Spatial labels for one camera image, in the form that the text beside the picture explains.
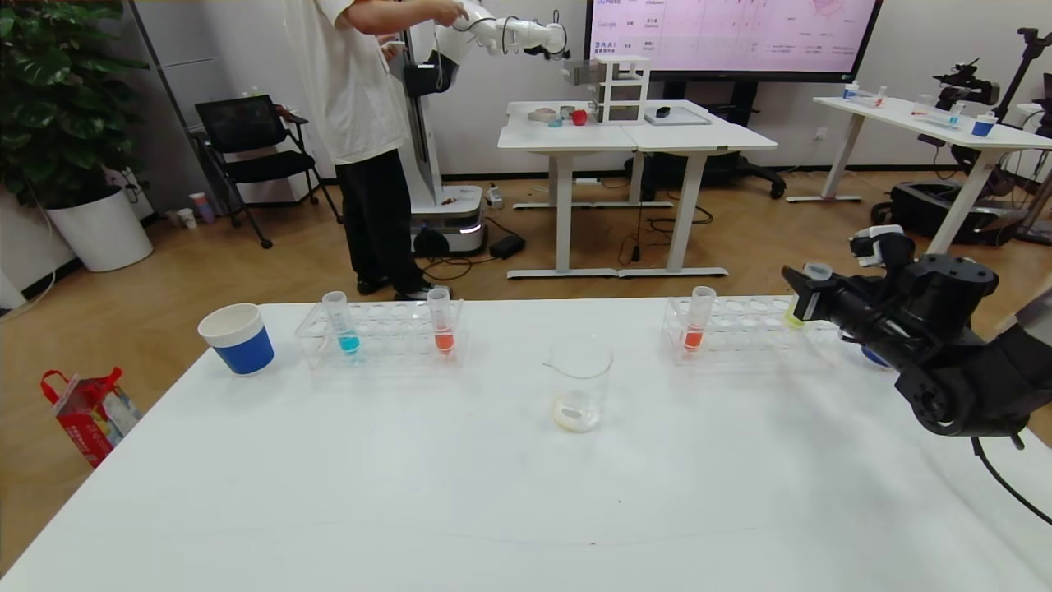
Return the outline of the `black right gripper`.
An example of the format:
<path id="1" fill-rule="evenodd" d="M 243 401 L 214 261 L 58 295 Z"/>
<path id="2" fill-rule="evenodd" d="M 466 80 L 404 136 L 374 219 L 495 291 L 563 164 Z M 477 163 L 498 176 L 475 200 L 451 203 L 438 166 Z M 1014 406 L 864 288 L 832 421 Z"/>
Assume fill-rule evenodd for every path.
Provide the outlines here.
<path id="1" fill-rule="evenodd" d="M 783 266 L 781 275 L 800 299 L 793 313 L 801 322 L 830 322 L 849 336 L 870 336 L 888 307 L 886 278 L 881 275 L 832 273 L 815 280 L 791 266 Z"/>

